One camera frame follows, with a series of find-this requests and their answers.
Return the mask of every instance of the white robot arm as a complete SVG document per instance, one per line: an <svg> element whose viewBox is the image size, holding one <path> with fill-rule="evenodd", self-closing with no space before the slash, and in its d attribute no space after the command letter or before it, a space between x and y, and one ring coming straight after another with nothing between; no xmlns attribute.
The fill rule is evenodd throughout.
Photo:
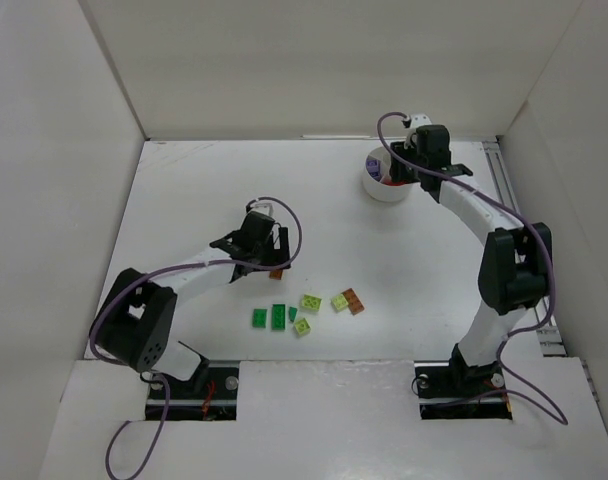
<svg viewBox="0 0 608 480"><path fill-rule="evenodd" d="M409 117L404 142L390 145L405 163L391 156L393 182L419 183L446 207L484 245L478 276L482 300L468 333L457 343L448 362L415 362L421 398L470 398L488 390L493 375L500 373L497 352L508 333L548 294L547 269L542 251L531 232L519 221L485 202L473 192L480 188L473 172L451 164L450 135L442 125L431 125L426 116ZM457 177L470 189L441 177ZM549 257L551 232L542 223L533 225Z"/></svg>
<svg viewBox="0 0 608 480"><path fill-rule="evenodd" d="M91 326L91 341L94 339L97 346L137 372L155 370L188 382L195 390L201 389L209 362L187 345L170 338L175 308L211 288L258 271L260 266L287 264L291 259L288 229L277 224L272 214L271 204L255 203L247 207L240 229L187 259L182 264L187 265L186 269L175 268L177 271L160 277L155 283L143 282L107 309L118 295L146 277L134 269L121 272ZM191 268L199 264L203 264L202 268ZM105 318L96 326L103 315Z"/></svg>

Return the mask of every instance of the cable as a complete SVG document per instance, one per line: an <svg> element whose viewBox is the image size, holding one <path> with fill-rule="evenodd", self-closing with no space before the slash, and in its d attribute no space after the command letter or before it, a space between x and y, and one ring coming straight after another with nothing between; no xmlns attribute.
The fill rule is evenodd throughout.
<svg viewBox="0 0 608 480"><path fill-rule="evenodd" d="M502 361L502 352L504 352L504 348L506 348L506 344L511 338L513 338L515 335L519 335L520 333L532 332L532 331L535 331L535 330L543 327L544 325L546 325L547 323L550 322L550 320L553 316L553 312L555 310L557 293L556 293L556 289L555 289L555 274L553 272L553 262L551 261L551 257L548 253L548 249L546 248L546 245L544 244L544 241L542 240L542 237L540 237L540 235L539 235L539 233L537 233L537 230L535 229L535 227L533 227L533 225L523 215L516 212L512 208L509 208L506 205L503 205L502 203L498 202L497 200L489 197L488 195L486 195L478 190L475 190L473 187L471 187L467 183L464 183L455 177L450 177L443 173L434 172L427 168L421 167L420 165L416 165L414 163L411 163L411 162L405 160L400 155L395 153L393 151L393 149L390 147L390 145L387 143L386 139L384 138L384 134L382 133L382 123L384 122L384 120L386 120L387 118L390 118L390 117L401 117L403 119L406 119L406 118L408 118L408 116L403 112L389 112L389 113L382 115L379 118L379 120L377 121L377 135L380 139L380 142L382 143L382 146L391 155L392 158L395 158L395 160L401 162L402 164L406 165L409 168L412 168L413 170L415 170L417 172L439 178L445 182L454 183L455 185L471 192L473 195L477 196L478 198L481 198L489 205L491 205L491 206L511 215L512 217L516 218L517 220L519 220L524 225L524 227L531 233L531 235L533 235L533 238L535 239L535 242L537 243L537 246L538 246L540 252L542 253L542 257L544 258L544 263L546 265L546 274L548 277L548 284L549 284L549 304L548 304L548 309L546 310L546 315L544 315L544 318L539 323L537 323L531 327L518 328L516 330L512 330L511 332L509 332L506 335L506 339L500 344L500 346L497 349L497 363L502 368L502 370L513 375L513 377L515 377L517 380L519 380L523 384L529 386L531 389L536 391L540 396L542 396L542 398L544 398L553 407L553 409L557 412L557 414L559 416L556 416L554 413L552 413L546 407L544 407L537 401L533 400L532 398L528 397L527 395L525 395L521 392L516 392L514 390L506 390L506 389L493 390L491 392L485 392L480 395L476 395L475 397L472 397L469 399L457 400L455 402L445 403L445 404L441 404L441 405L444 407L452 407L455 405L462 405L462 404L465 404L465 403L468 403L468 402L471 402L474 400L478 400L480 398L484 398L489 395L498 395L498 394L506 393L506 394L516 395L518 397L521 397L521 398L527 400L528 402L532 403L533 405L535 405L536 407L541 409L543 412L545 412L547 415L549 415L555 421L561 423L562 425L568 425L568 419L566 418L566 415L564 415L564 412L562 412L560 407L555 403L555 401L553 401L553 399L551 397L549 397L539 387L537 387L533 383L526 380L523 376L519 375L514 370L511 370L510 368L508 368L506 366L506 364Z"/></svg>
<svg viewBox="0 0 608 480"><path fill-rule="evenodd" d="M142 460L142 463L133 475L124 479L116 477L113 473L113 470L111 469L111 450L113 450L115 440L117 440L117 437L119 437L120 433L122 433L122 430L124 430L131 423L130 420L124 422L122 426L117 429L117 432L115 432L113 438L111 438L111 441L108 444L108 448L106 449L106 456L104 457L104 466L106 467L106 473L108 474L111 480L134 480L135 478L137 478L146 467L146 464L148 463L149 459L151 458L151 455L153 454L155 445L157 445L157 440L160 438L160 433L162 433L162 428L164 428L164 422L166 421L166 417L168 416L168 409L171 404L171 389L168 385L168 380L166 380L164 375L156 374L153 379L155 380L154 383L160 382L164 386L164 410L162 411L162 416L160 417L160 423L157 426L157 431L155 432L153 440L151 441L151 446L148 447L148 451L144 456L144 460Z"/></svg>
<svg viewBox="0 0 608 480"><path fill-rule="evenodd" d="M300 223L300 219L297 217L297 215L291 209L291 207L289 207L286 203L284 203L283 201L281 201L275 197L259 197L255 200L252 200L251 202L249 202L247 207L252 205L253 203L261 201L261 200L268 200L268 201L275 202L275 203L281 205L293 217L293 220L295 221L295 225L297 226L297 233L298 233L297 248L295 249L295 253L293 253L293 256L290 259L288 259L286 262L281 263L279 265L274 265L271 267L267 267L264 265L256 265L254 263L244 262L242 260L233 260L233 259L213 260L211 262L208 262L209 267L212 265L233 264L233 265L239 265L239 266L246 267L246 268L252 268L255 270L265 270L265 271L282 270L282 269L288 267L297 258L297 256L300 254L300 250L302 249L302 224ZM95 357L97 357L98 359L103 360L107 363L112 363L113 365L122 365L122 362L120 362L119 360L115 360L113 358L107 357L106 355L102 355L97 349L96 341L97 341L97 334L98 334L100 328L102 327L102 324L106 321L108 314L117 305L119 305L119 303L122 300L124 300L124 298L129 293L131 293L133 290L135 290L137 287L139 287L143 283L148 282L152 278L159 277L166 273L178 272L181 270L193 270L193 269L204 268L204 267L206 267L206 263L198 262L198 263L184 263L184 264L180 264L180 265L172 265L170 267L160 268L158 270L154 270L151 273L147 273L146 275L142 275L140 278L138 278L133 283L128 285L126 288L124 288L124 290L122 290L120 293L118 293L115 296L115 298L109 302L109 304L106 306L106 308L99 314L95 324L93 325L93 328L91 329L91 333L89 334L89 343L90 343L90 349L91 349L91 352L93 352L93 355L95 355Z"/></svg>
<svg viewBox="0 0 608 480"><path fill-rule="evenodd" d="M148 282L152 278L159 277L160 275L164 275L166 273L178 272L181 270L192 270L192 269L204 268L206 266L212 266L212 265L234 264L234 265L240 265L240 266L246 267L246 268L252 268L254 270L272 271L272 270L282 270L283 268L286 268L291 263L293 263L293 261L300 254L300 250L302 249L302 224L300 223L300 219L295 214L293 209L291 209L291 207L289 207L282 200L275 198L275 197L258 197L255 200L251 200L247 204L247 207L250 207L254 203L259 202L261 200L275 202L278 205L281 205L291 215L291 217L293 217L293 220L295 221L295 225L297 226L298 240L297 240L297 247L295 249L295 253L293 253L293 256L291 258L289 258L284 263L281 263L281 264L275 265L275 266L271 266L271 267L264 266L264 265L256 265L254 263L243 262L241 260L233 260L233 259L213 260L212 262L208 262L208 265L205 262L185 263L185 264L181 264L181 265L173 265L170 267L160 268L151 273L147 273L146 275L142 275L140 278L138 278L136 281L134 281L133 283L128 285L126 288L124 288L124 290L122 290L120 293L118 293L115 296L115 298L112 301L110 301L108 303L108 305L106 305L106 308L104 308L104 310L102 310L102 312L98 315L97 320L95 321L95 324L93 325L93 328L91 328L91 332L89 334L89 346L90 346L91 352L93 352L93 355L95 355L95 357L97 357L99 360L102 360L104 362L111 363L113 365L123 365L123 363L120 362L119 360L107 357L106 355L102 355L98 351L97 345L96 345L97 334L98 334L100 328L102 327L102 324L106 321L108 314L117 305L119 305L119 303L122 300L124 300L124 298L129 293L131 293L133 290L135 290L137 287L139 287L143 283ZM134 480L135 478L137 478L139 476L140 473L142 473L142 471L144 470L144 467L146 467L146 464L148 463L151 455L153 454L153 450L155 448L155 445L157 444L157 440L160 436L160 433L162 432L162 427L164 426L164 422L166 421L166 417L168 416L168 410L169 410L170 402L171 402L171 392L170 392L170 386L168 384L168 380L166 380L164 375L162 375L161 373L155 373L153 379L150 381L145 380L141 375L140 375L140 379L145 383L161 382L163 384L164 392L165 392L164 410L162 411L162 416L160 417L160 423L159 423L159 426L157 427L157 432L155 432L155 436L153 437L151 446L149 447L148 452L146 452L146 456L144 457L142 464L139 466L139 468L136 470L136 472L132 476L130 476L126 479L119 479L115 476L115 474L111 470L110 455L111 455L111 449L113 448L113 444L115 443L115 440L117 439L119 434L122 432L122 430L124 430L124 428L126 428L126 426L131 422L130 421L124 422L122 424L122 426L117 430L117 432L115 432L115 435L113 435L113 438L111 439L111 441L108 445L108 448L106 449L106 457L105 457L105 461L104 461L104 465L106 466L106 473L108 474L108 476L110 477L111 480Z"/></svg>

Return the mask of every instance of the lime green lego brick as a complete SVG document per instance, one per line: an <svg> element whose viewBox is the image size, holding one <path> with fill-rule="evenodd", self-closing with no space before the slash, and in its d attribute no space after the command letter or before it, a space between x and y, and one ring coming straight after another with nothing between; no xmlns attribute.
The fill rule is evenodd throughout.
<svg viewBox="0 0 608 480"><path fill-rule="evenodd" d="M341 293L336 297L331 298L331 303L336 312L341 312L348 307L348 300L346 300L346 297Z"/></svg>
<svg viewBox="0 0 608 480"><path fill-rule="evenodd" d="M286 305L273 305L271 328L273 330L286 330Z"/></svg>
<svg viewBox="0 0 608 480"><path fill-rule="evenodd" d="M320 306L322 305L322 299L314 297L313 295L304 295L300 303L300 307L313 312L319 312Z"/></svg>
<svg viewBox="0 0 608 480"><path fill-rule="evenodd" d="M311 326L308 324L305 318L300 318L293 324L298 337L302 337L311 333Z"/></svg>
<svg viewBox="0 0 608 480"><path fill-rule="evenodd" d="M265 308L253 310L253 328L266 328L266 315L267 310Z"/></svg>

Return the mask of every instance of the dark green lego brick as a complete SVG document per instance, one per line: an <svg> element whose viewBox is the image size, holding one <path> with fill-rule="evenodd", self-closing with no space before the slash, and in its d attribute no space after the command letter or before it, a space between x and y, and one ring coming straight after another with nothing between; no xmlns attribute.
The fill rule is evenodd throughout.
<svg viewBox="0 0 608 480"><path fill-rule="evenodd" d="M271 328L273 330L286 330L286 305L273 305Z"/></svg>
<svg viewBox="0 0 608 480"><path fill-rule="evenodd" d="M253 328L266 328L267 310L265 308L256 308L253 310Z"/></svg>

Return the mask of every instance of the white wall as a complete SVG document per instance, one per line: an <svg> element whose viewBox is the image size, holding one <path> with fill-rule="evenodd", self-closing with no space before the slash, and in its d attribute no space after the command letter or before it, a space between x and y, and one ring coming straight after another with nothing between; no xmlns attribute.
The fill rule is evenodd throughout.
<svg viewBox="0 0 608 480"><path fill-rule="evenodd" d="M553 230L557 321L608 428L608 0L584 0L502 150L522 210Z"/></svg>
<svg viewBox="0 0 608 480"><path fill-rule="evenodd" d="M580 0L82 0L147 135L504 133Z"/></svg>
<svg viewBox="0 0 608 480"><path fill-rule="evenodd" d="M39 474L143 138L75 0L0 0L0 479Z"/></svg>

